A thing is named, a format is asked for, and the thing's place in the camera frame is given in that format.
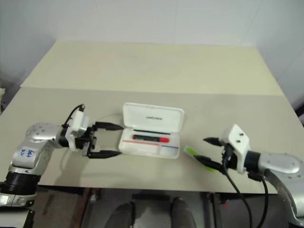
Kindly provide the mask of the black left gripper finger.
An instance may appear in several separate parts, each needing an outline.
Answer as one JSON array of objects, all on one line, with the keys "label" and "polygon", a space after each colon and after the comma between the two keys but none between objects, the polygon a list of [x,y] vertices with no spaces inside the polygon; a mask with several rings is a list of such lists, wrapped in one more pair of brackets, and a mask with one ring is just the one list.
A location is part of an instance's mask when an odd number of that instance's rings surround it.
[{"label": "black left gripper finger", "polygon": [[115,157],[120,155],[118,151],[111,151],[111,150],[103,150],[99,152],[90,152],[89,158],[90,159],[107,159],[111,157]]},{"label": "black left gripper finger", "polygon": [[109,123],[109,122],[95,122],[94,129],[97,131],[98,129],[105,129],[107,131],[117,131],[123,130],[124,128],[120,125]]}]

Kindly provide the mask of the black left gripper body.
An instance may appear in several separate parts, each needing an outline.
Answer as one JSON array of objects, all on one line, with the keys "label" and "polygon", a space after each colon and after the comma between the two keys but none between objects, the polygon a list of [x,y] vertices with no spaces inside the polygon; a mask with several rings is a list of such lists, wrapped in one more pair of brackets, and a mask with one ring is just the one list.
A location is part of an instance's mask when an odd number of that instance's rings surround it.
[{"label": "black left gripper body", "polygon": [[83,156],[93,157],[93,149],[95,148],[96,137],[95,128],[88,127],[84,134],[75,139],[76,148],[81,150]]}]

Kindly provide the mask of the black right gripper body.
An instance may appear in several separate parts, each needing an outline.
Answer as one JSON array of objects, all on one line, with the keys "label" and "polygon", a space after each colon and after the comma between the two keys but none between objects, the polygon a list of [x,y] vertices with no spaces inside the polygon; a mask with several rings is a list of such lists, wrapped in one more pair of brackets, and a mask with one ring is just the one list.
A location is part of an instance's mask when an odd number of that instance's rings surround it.
[{"label": "black right gripper body", "polygon": [[234,153],[234,148],[230,144],[224,146],[224,152],[222,154],[222,164],[227,169],[237,169],[237,156]]}]

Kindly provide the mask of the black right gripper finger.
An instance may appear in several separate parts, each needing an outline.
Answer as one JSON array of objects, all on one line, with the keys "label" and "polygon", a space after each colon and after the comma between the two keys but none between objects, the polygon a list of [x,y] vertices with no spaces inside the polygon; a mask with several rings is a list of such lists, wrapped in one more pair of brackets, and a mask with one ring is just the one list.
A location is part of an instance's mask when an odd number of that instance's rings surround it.
[{"label": "black right gripper finger", "polygon": [[205,141],[209,144],[215,145],[215,146],[221,146],[221,141],[217,137],[207,137],[207,138],[204,138],[203,141]]},{"label": "black right gripper finger", "polygon": [[217,170],[219,172],[225,172],[224,167],[221,163],[212,161],[208,157],[197,155],[196,160],[198,160],[200,163],[202,163],[206,167],[212,168],[212,169]]}]

